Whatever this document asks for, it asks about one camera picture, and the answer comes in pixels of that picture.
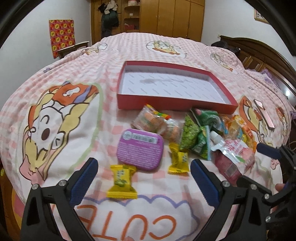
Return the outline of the person's hand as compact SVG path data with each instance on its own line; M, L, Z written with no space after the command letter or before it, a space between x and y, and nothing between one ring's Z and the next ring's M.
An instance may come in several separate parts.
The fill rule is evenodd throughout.
M285 188L285 184L276 184L275 185L275 189L277 192L280 192L281 190L283 190Z

